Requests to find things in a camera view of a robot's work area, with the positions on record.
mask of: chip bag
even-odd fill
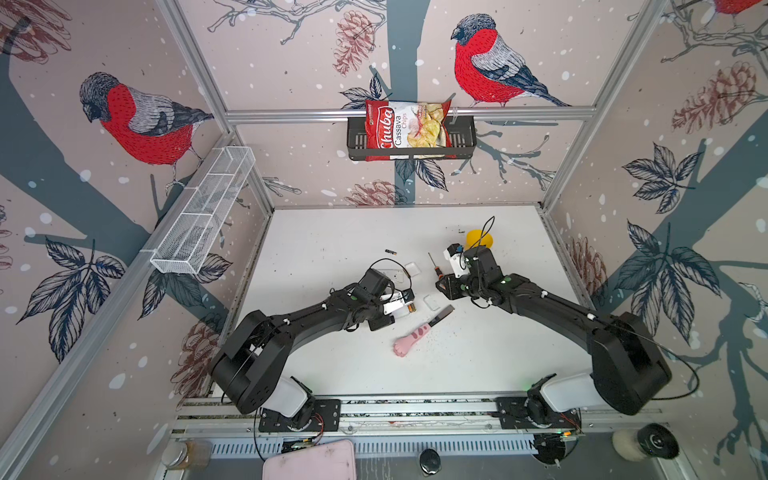
[[[443,121],[451,102],[442,104],[411,101],[366,101],[368,148],[450,147]],[[366,157],[366,161],[407,159],[408,155]],[[443,157],[416,155],[415,158]]]

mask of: wall-mounted black tray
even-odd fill
[[[472,158],[478,143],[475,130],[475,118],[471,115],[446,117],[445,129],[451,139],[451,147],[446,148],[367,148],[366,119],[350,117],[346,122],[346,147],[349,159],[364,161],[366,157],[388,157],[407,155],[410,160],[418,160],[417,155],[429,155],[431,160],[466,160]]]

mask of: red bird illustration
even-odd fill
[[[172,186],[184,185],[176,180],[176,162],[187,150],[197,155],[192,148],[194,132],[214,117],[164,95],[140,92],[101,71],[85,79],[80,102],[88,121],[98,118],[133,158],[150,165],[173,166],[174,179],[166,185],[166,194]]]
[[[451,39],[456,40],[456,81],[475,99],[472,106],[487,101],[503,107],[516,97],[539,97],[559,107],[568,106],[550,95],[525,65],[525,59],[504,43],[490,15],[464,17]]]
[[[680,6],[680,10],[703,1],[705,0],[691,0],[691,2],[682,4]],[[733,28],[731,28],[729,31],[736,28],[741,28],[744,25],[738,25],[736,23],[736,15],[740,14],[744,10],[747,10],[749,7],[757,5],[761,1],[762,0],[706,0],[707,3],[710,3],[714,6],[714,13],[712,13],[712,17],[707,21],[707,24],[704,27],[706,28],[706,26],[710,24],[712,18],[714,18],[715,13],[724,13],[730,15],[733,19]]]

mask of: glass jar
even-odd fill
[[[207,440],[172,441],[163,451],[161,462],[168,470],[200,469],[208,466],[214,446]]]

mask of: white wire basket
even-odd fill
[[[255,159],[248,147],[224,147],[181,215],[174,221],[152,265],[162,273],[200,272],[203,262],[245,184]]]

